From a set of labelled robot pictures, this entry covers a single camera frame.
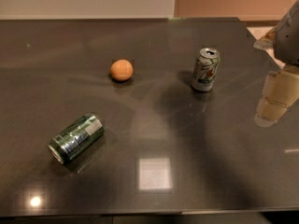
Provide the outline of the grey-white gripper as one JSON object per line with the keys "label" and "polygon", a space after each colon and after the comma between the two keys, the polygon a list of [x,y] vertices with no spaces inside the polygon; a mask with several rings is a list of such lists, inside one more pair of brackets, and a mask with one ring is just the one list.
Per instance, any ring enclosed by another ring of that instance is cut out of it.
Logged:
{"label": "grey-white gripper", "polygon": [[255,115],[255,123],[270,127],[287,112],[299,99],[299,0],[278,23],[260,39],[254,48],[268,50],[274,48],[275,57],[286,63],[278,72],[271,71],[263,85]]}

